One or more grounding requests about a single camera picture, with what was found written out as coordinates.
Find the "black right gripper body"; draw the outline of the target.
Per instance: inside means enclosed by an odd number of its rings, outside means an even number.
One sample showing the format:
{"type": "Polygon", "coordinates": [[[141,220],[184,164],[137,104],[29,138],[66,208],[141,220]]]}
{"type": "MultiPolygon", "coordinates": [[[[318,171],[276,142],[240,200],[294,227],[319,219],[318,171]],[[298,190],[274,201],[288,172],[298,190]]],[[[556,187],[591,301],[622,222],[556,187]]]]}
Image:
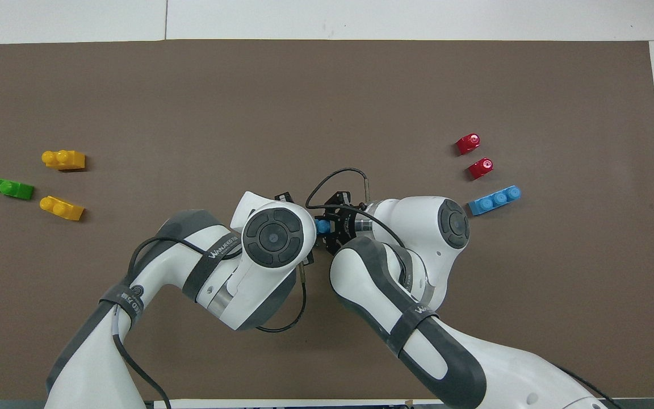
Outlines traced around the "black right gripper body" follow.
{"type": "Polygon", "coordinates": [[[353,238],[356,238],[355,220],[360,215],[355,210],[361,211],[365,209],[363,206],[340,206],[336,210],[336,215],[338,216],[336,222],[338,243],[347,243],[353,238]]]}

